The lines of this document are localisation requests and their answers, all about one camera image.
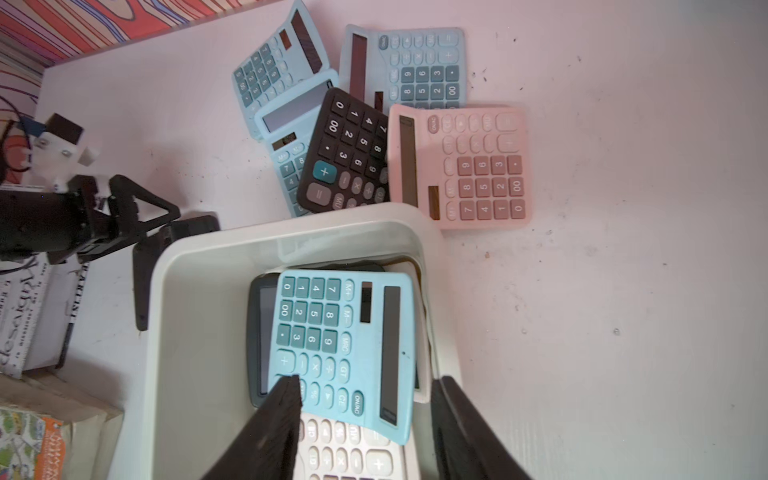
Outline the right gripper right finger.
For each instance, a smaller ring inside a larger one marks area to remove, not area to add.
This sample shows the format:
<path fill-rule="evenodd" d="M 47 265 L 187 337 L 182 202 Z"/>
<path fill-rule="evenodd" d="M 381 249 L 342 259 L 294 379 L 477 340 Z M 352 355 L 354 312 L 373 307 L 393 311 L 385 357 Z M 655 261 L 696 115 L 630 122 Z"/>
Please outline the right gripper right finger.
<path fill-rule="evenodd" d="M 530 479 L 453 377 L 432 382 L 431 418 L 441 479 Z"/>

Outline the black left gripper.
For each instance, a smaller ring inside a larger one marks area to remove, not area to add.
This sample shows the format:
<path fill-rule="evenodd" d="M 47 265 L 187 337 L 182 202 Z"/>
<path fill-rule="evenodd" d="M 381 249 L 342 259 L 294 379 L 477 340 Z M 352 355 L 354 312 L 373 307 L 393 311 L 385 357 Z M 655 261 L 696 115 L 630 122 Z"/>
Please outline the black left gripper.
<path fill-rule="evenodd" d="M 180 217 L 173 203 L 124 175 L 108 181 L 109 211 L 97 209 L 97 180 L 76 175 L 65 193 L 1 192 L 1 259 L 45 253 L 50 264 L 90 262 L 131 246 Z"/>

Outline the cream plastic storage box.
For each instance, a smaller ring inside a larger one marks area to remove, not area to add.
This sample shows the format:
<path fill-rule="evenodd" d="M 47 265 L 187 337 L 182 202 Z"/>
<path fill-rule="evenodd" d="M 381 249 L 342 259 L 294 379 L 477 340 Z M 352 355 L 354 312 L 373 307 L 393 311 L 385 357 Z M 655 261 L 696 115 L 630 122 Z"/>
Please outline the cream plastic storage box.
<path fill-rule="evenodd" d="M 450 262 L 437 225 L 402 203 L 180 240 L 151 280 L 140 475 L 200 479 L 257 413 L 260 379 L 293 390 L 259 412 L 302 439 L 306 478 L 435 475 L 418 390 L 461 376 Z"/>

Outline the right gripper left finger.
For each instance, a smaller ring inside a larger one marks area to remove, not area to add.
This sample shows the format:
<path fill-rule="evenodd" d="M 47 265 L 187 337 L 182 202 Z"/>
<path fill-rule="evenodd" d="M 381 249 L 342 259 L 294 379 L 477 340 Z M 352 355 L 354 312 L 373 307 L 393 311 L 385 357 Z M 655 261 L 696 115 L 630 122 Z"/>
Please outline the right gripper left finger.
<path fill-rule="evenodd" d="M 284 376 L 205 479 L 291 479 L 300 433 L 299 377 Z"/>

